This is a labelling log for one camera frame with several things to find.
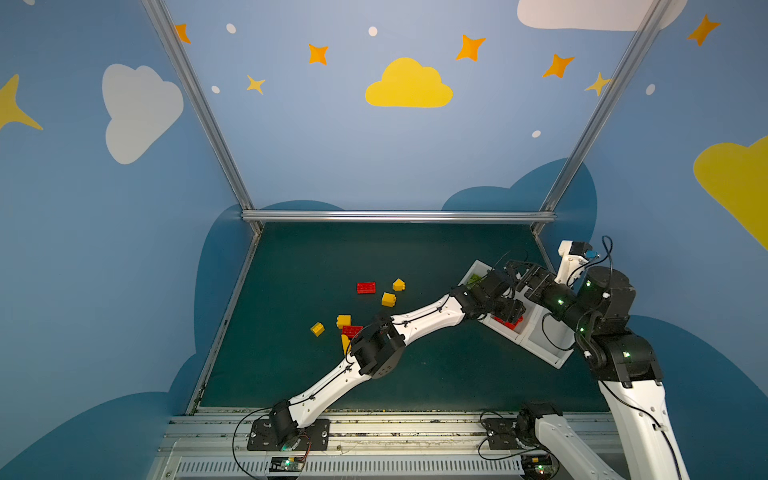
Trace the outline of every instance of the orange star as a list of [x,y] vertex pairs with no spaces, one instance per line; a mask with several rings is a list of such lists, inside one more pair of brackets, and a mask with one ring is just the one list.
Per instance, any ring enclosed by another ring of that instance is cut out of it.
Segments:
[[183,41],[184,43],[192,44],[190,41],[190,38],[187,37],[187,24],[183,23],[181,25],[174,25],[176,27],[176,33],[179,34],[179,39]]
[[701,44],[704,43],[704,40],[707,39],[707,35],[719,26],[719,23],[710,22],[710,19],[705,15],[704,20],[699,24],[699,28],[694,30],[694,33],[690,34],[690,37],[688,37],[687,40],[695,40],[696,43],[701,46]]
[[328,50],[328,47],[316,47],[310,43],[310,52],[312,52],[310,55],[310,63],[318,61],[323,65],[328,65],[326,63],[326,50]]
[[471,58],[472,60],[477,61],[478,48],[480,48],[480,45],[482,45],[482,42],[484,41],[484,38],[472,40],[470,37],[464,35],[464,46],[462,46],[462,50],[458,53],[456,60],[461,60],[462,58]]
[[565,67],[567,67],[574,58],[576,57],[560,58],[555,55],[554,58],[552,58],[552,66],[544,73],[544,76],[548,77],[549,75],[557,75],[558,77],[563,78]]

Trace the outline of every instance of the metal rail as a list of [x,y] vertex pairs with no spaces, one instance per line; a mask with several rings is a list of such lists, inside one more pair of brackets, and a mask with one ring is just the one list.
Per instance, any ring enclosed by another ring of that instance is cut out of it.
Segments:
[[443,212],[368,210],[245,210],[246,221],[549,223],[553,212]]

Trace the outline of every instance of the yellow lego brick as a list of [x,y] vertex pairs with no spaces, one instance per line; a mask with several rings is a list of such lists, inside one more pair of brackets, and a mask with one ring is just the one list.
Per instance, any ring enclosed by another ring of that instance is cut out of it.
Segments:
[[396,296],[392,295],[391,293],[384,293],[384,296],[382,297],[382,305],[395,306],[395,300],[397,300]]
[[341,335],[341,346],[344,348],[344,355],[347,354],[347,349],[349,348],[349,337],[346,335]]
[[336,327],[342,328],[345,325],[346,326],[352,325],[351,315],[339,315],[338,317],[336,317]]
[[326,327],[324,327],[322,323],[318,322],[315,323],[315,325],[310,330],[312,330],[312,333],[314,333],[315,336],[320,336],[320,333],[326,331]]

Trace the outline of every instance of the metal vent grille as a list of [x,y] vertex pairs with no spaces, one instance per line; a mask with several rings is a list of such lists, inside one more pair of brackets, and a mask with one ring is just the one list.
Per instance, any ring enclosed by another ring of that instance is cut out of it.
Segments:
[[[253,474],[266,471],[265,461],[243,462],[241,460],[240,464],[247,472]],[[223,477],[242,476],[243,474],[234,460],[223,460],[221,457],[213,457],[211,459],[203,457],[188,461],[182,460],[176,471],[176,478],[216,478],[213,474],[217,473],[223,474],[221,475]]]
[[[266,461],[240,460],[240,464],[253,476],[266,478]],[[386,455],[357,456],[349,459],[333,457],[311,458],[307,462],[303,477],[333,478],[339,475],[365,476],[494,476],[508,477],[522,475],[520,457],[507,458],[497,462],[482,460],[471,455]],[[243,473],[231,459],[222,457],[195,457],[182,459],[175,478],[218,478],[242,477]]]

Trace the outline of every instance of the black wire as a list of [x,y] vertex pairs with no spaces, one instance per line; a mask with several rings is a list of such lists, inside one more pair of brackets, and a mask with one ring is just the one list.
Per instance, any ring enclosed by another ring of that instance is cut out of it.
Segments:
[[491,462],[496,462],[497,460],[506,460],[507,458],[516,457],[518,455],[523,455],[528,452],[533,452],[534,450],[541,450],[539,447],[534,447],[533,449],[523,450],[522,452],[512,453],[510,455],[506,455],[504,457],[498,457],[498,458],[488,458],[484,457],[482,453],[480,453],[480,447],[482,447],[482,444],[486,443],[491,437],[495,437],[497,435],[510,435],[508,433],[496,433],[494,435],[489,435],[483,439],[482,442],[480,442],[480,445],[478,445],[478,455],[480,455],[480,458],[483,460],[490,460]]
[[[606,238],[608,238],[608,239],[611,241],[611,247],[610,247],[610,249],[609,249],[608,247],[606,247],[606,245],[605,245],[605,239],[606,239]],[[568,275],[568,279],[567,279],[567,280],[565,280],[565,285],[566,285],[566,286],[573,286],[573,285],[574,285],[574,283],[576,283],[576,280],[574,280],[574,281],[573,281],[573,283],[572,283],[572,282],[571,282],[571,278],[572,278],[572,277],[573,277],[573,275],[575,275],[575,274],[576,274],[576,272],[578,272],[579,270],[581,270],[581,269],[586,269],[586,268],[589,268],[589,267],[592,267],[592,266],[595,266],[595,265],[599,265],[599,264],[603,263],[605,260],[608,260],[609,258],[611,258],[611,252],[614,250],[614,241],[613,241],[613,239],[612,239],[612,238],[610,238],[608,235],[603,235],[603,237],[601,237],[601,240],[602,240],[602,242],[603,242],[603,248],[605,249],[605,257],[603,258],[603,260],[599,260],[599,261],[597,261],[597,262],[585,263],[584,265],[582,265],[582,266],[578,267],[576,270],[572,271],[572,272],[571,272],[571,275]],[[611,260],[611,273],[613,273],[613,269],[614,269],[614,268],[613,268],[613,260]]]
[[[609,249],[605,245],[605,239],[609,239],[611,241],[611,248]],[[614,239],[610,238],[608,235],[603,235],[601,238],[603,242],[603,248],[606,251],[606,257],[608,258],[608,265],[611,267],[611,270],[608,272],[608,288],[611,288],[611,278],[614,276],[614,259],[611,257],[611,252],[614,251]]]
[[[246,469],[245,469],[245,468],[243,468],[243,466],[240,464],[240,462],[238,462],[238,461],[237,461],[237,457],[235,456],[235,437],[237,436],[237,429],[240,427],[240,424],[241,424],[241,423],[243,423],[243,421],[244,421],[245,419],[247,419],[248,417],[250,417],[251,415],[253,415],[253,414],[254,414],[254,413],[256,413],[256,412],[263,412],[264,410],[269,410],[270,408],[271,408],[271,407],[267,407],[267,408],[265,408],[265,409],[258,409],[258,410],[253,410],[253,411],[252,411],[251,413],[249,413],[248,415],[245,415],[245,416],[244,416],[242,419],[240,419],[240,421],[237,423],[237,426],[235,427],[235,431],[234,431],[234,432],[232,432],[232,458],[234,458],[234,459],[235,459],[235,463],[237,463],[237,466],[238,466],[238,467],[240,467],[240,470],[242,470],[242,471],[243,471],[243,473],[245,473],[246,475],[248,475],[248,476],[249,476],[249,477],[251,477],[251,478],[256,478],[257,480],[259,480],[259,479],[258,479],[257,477],[254,477],[254,476],[253,476],[253,475],[251,475],[250,473],[248,473],[248,472],[246,471]],[[264,415],[262,415],[261,417],[259,417],[258,419],[256,419],[256,420],[254,421],[254,423],[256,423],[256,422],[259,422],[261,419],[263,419],[264,417],[266,417],[266,416],[268,416],[268,415],[269,415],[269,413],[265,413]]]
[[317,390],[312,392],[312,394],[310,396],[306,397],[305,399],[301,399],[301,400],[299,400],[297,402],[294,402],[294,403],[289,403],[288,406],[291,407],[291,406],[294,406],[294,405],[298,405],[301,402],[306,402],[307,400],[314,399],[317,396],[317,394],[320,393],[321,391],[323,391],[323,389],[326,388],[328,385],[330,385],[333,380],[338,379],[340,375],[342,375],[343,373],[346,373],[346,372],[348,372],[348,371],[350,371],[352,369],[352,365],[354,365],[354,363],[350,362],[349,360],[347,360],[347,362],[349,362],[349,365],[346,366],[346,368],[343,369],[341,372],[338,372],[336,374],[336,376],[334,376],[331,380],[328,380],[328,382],[326,382],[325,385],[321,386],[320,388],[318,388]]
[[558,457],[556,457],[554,455],[554,453],[549,452],[549,455],[552,455],[552,458],[554,458],[557,461],[557,463],[558,463],[558,467],[555,469],[554,473],[550,477],[550,480],[552,480],[554,477],[556,477],[558,475],[558,473],[560,473],[560,465],[562,465],[562,464],[560,463],[560,459]]
[[631,408],[631,409],[633,409],[633,410],[637,410],[638,412],[642,412],[642,413],[644,413],[645,415],[648,415],[648,416],[650,417],[650,419],[654,421],[654,423],[656,424],[656,426],[659,428],[659,432],[661,432],[661,435],[663,435],[663,436],[664,436],[664,440],[666,440],[666,441],[667,441],[667,446],[670,448],[670,452],[672,453],[672,459],[674,460],[674,467],[675,467],[675,470],[677,470],[677,478],[678,478],[679,480],[683,480],[683,475],[680,473],[680,464],[678,464],[678,463],[677,463],[677,455],[675,455],[674,449],[672,448],[672,442],[670,442],[670,440],[669,440],[669,437],[667,437],[667,433],[666,433],[664,430],[661,430],[661,424],[659,423],[659,421],[658,421],[658,420],[656,420],[656,418],[654,418],[654,416],[653,416],[653,415],[651,415],[650,413],[646,412],[645,410],[643,410],[643,409],[639,409],[639,408],[638,408],[638,407],[636,407],[636,406],[632,406],[632,405],[630,405],[629,403],[626,403],[624,400],[620,399],[620,398],[619,398],[619,397],[618,397],[618,396],[617,396],[617,395],[616,395],[616,394],[613,392],[613,390],[611,390],[611,389],[609,389],[609,388],[608,388],[608,385],[605,385],[605,382],[604,382],[604,381],[602,381],[602,380],[601,380],[601,381],[600,381],[600,383],[602,383],[602,384],[603,384],[603,387],[605,387],[605,389],[608,391],[608,393],[610,393],[610,394],[611,394],[611,395],[612,395],[612,396],[613,396],[613,397],[614,397],[616,400],[618,400],[619,402],[621,402],[621,403],[625,404],[626,406],[628,406],[629,408]]
[[508,418],[506,418],[506,417],[502,416],[502,414],[501,414],[501,413],[499,413],[499,412],[494,412],[493,410],[485,410],[485,411],[483,411],[483,412],[480,414],[480,425],[482,425],[482,424],[483,424],[483,423],[482,423],[482,416],[483,416],[483,415],[485,415],[486,413],[492,413],[492,414],[494,414],[494,415],[498,416],[500,419],[504,419],[504,420],[511,420],[511,419],[508,419]]
[[412,318],[412,319],[403,320],[402,322],[392,322],[392,325],[403,325],[403,326],[408,326],[408,324],[409,324],[409,323],[411,323],[411,322],[412,322],[412,321],[414,321],[414,320],[418,320],[418,319],[420,319],[420,318],[424,318],[425,316],[429,316],[429,315],[432,315],[432,314],[433,314],[433,313],[435,313],[435,312],[442,312],[442,307],[444,307],[444,306],[445,306],[445,304],[446,304],[446,303],[448,303],[448,300],[450,300],[450,298],[451,298],[451,294],[449,293],[449,294],[448,294],[448,296],[447,296],[447,297],[445,298],[445,300],[443,301],[443,303],[442,303],[442,304],[441,304],[439,307],[435,308],[435,309],[434,309],[432,312],[427,312],[427,313],[425,313],[425,314],[423,314],[423,315],[419,315],[419,316],[417,316],[416,318]]
[[549,312],[546,312],[546,313],[544,314],[544,316],[541,318],[541,332],[542,332],[542,333],[544,333],[544,338],[546,338],[546,339],[547,339],[547,341],[548,341],[549,343],[551,343],[551,344],[552,344],[552,346],[553,346],[554,348],[558,349],[558,350],[562,350],[563,352],[570,352],[571,350],[573,350],[573,349],[574,349],[574,345],[575,345],[575,342],[574,342],[573,344],[571,344],[571,346],[570,346],[569,348],[567,348],[567,349],[564,349],[564,348],[561,348],[561,347],[559,347],[559,346],[555,345],[555,344],[554,344],[554,342],[552,342],[552,341],[549,339],[549,335],[547,335],[547,330],[545,330],[545,329],[544,329],[544,320],[547,318],[547,316],[551,316],[551,317],[554,319],[554,317],[552,316],[552,314],[551,314],[551,313],[549,313]]

